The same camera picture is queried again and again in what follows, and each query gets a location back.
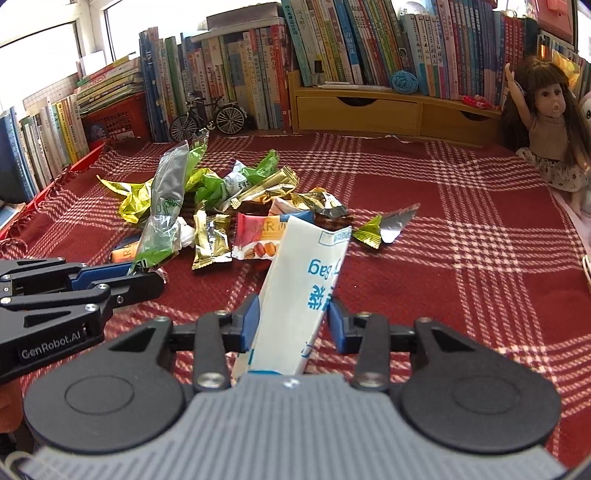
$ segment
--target bookshelf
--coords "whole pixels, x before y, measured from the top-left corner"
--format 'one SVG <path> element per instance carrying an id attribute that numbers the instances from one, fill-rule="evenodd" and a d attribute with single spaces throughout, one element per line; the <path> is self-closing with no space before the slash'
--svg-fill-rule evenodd
<path id="1" fill-rule="evenodd" d="M 501 113 L 419 94 L 304 87 L 288 74 L 294 133 L 312 130 L 401 135 L 482 146 L 499 141 Z"/>

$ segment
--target small bottle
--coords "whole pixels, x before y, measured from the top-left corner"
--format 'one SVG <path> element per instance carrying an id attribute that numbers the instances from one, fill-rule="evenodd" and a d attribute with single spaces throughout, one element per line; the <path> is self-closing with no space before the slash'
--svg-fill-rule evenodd
<path id="1" fill-rule="evenodd" d="M 323 85 L 325 82 L 322 60 L 314 61 L 314 85 Z"/>

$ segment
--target blue crocheted object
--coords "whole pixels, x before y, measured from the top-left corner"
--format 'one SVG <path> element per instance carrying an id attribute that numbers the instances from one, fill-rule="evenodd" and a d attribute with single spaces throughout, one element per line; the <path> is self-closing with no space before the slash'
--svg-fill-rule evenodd
<path id="1" fill-rule="evenodd" d="M 418 89 L 417 78 L 405 70 L 400 70 L 392 75 L 392 88 L 403 95 L 410 95 Z"/>

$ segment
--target doll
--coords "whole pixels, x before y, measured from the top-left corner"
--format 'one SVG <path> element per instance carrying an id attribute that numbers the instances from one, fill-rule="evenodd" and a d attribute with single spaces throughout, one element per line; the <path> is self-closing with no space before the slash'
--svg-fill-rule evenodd
<path id="1" fill-rule="evenodd" d="M 501 117 L 505 146 L 529 162 L 557 190 L 570 192 L 581 216 L 591 171 L 591 134 L 566 75 L 552 62 L 529 57 L 513 74 L 505 65 L 509 96 Z"/>

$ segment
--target bicycle wheel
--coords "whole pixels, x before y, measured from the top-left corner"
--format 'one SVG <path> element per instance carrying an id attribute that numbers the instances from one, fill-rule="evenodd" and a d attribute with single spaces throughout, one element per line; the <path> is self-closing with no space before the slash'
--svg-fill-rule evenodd
<path id="1" fill-rule="evenodd" d="M 228 135 L 238 133 L 244 127 L 244 113 L 238 107 L 225 106 L 216 115 L 216 127 Z"/>
<path id="2" fill-rule="evenodd" d="M 192 115 L 178 116 L 170 125 L 170 136 L 177 142 L 191 140 L 198 129 L 197 120 Z"/>

